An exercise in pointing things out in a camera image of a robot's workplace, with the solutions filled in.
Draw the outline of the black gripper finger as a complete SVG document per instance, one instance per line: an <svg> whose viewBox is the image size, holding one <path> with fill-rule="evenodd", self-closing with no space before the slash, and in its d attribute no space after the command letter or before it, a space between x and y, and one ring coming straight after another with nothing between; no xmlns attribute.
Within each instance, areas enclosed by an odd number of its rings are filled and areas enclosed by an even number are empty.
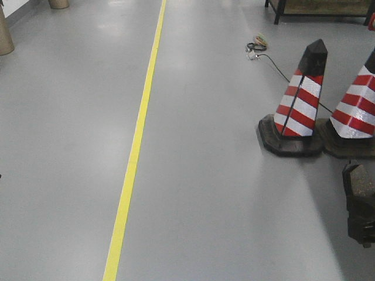
<svg viewBox="0 0 375 281"><path fill-rule="evenodd" d="M374 214L349 212L347 219L348 236L364 248L374 244Z"/></svg>

